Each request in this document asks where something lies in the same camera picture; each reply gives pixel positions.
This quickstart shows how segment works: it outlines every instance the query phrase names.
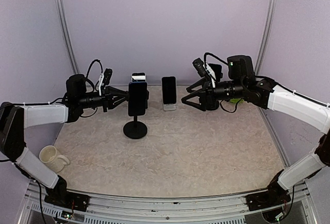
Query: white mug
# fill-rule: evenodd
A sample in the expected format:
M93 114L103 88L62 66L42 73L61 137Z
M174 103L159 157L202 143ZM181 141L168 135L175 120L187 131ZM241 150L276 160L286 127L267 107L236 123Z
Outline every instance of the white mug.
M61 153L54 146L46 146L39 153L39 159L50 170L58 173L64 166L69 165L70 161L67 157L61 155Z

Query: marble-patterned table surface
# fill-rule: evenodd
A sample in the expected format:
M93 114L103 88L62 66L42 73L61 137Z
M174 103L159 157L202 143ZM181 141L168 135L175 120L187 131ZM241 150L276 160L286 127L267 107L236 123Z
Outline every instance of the marble-patterned table surface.
M68 188L134 197L233 194L266 187L283 168L254 105L202 112L180 102L187 93L178 87L177 110L165 112L161 87L148 89L149 107L139 117L148 134L140 140L123 134L133 120L127 103L64 125L55 146L71 160L59 173Z

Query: mug handle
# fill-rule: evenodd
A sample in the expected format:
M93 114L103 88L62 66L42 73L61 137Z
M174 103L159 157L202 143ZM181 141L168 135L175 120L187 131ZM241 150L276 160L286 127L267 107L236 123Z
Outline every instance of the mug handle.
M66 156L59 155L57 158L62 159L64 161L64 165L70 164L70 160Z

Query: smartphone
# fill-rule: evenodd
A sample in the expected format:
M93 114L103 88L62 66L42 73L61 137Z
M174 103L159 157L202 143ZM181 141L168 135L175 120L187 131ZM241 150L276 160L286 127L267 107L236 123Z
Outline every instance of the smartphone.
M167 76L161 79L161 88L163 93L163 104L176 103L176 79L174 76Z
M142 116L145 114L146 89L147 83L145 81L135 81L128 85L128 116Z

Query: purple wall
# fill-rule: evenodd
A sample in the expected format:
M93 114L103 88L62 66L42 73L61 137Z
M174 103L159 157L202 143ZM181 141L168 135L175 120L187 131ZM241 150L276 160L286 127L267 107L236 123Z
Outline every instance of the purple wall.
M112 84L128 84L133 72L146 72L151 84L168 75L192 83L192 61L206 51L255 60L268 1L63 0L80 70L99 58L114 70ZM95 67L92 80L98 76Z
M0 102L45 102L61 97L71 70L55 0L0 3ZM26 130L28 147L38 154L54 142L59 129L59 125L49 125ZM15 223L28 180L8 162L0 164L0 175L0 217Z
M261 75L330 102L330 1L277 0ZM317 146L315 128L285 114L266 112L291 163ZM330 218L330 170L307 181L320 223Z

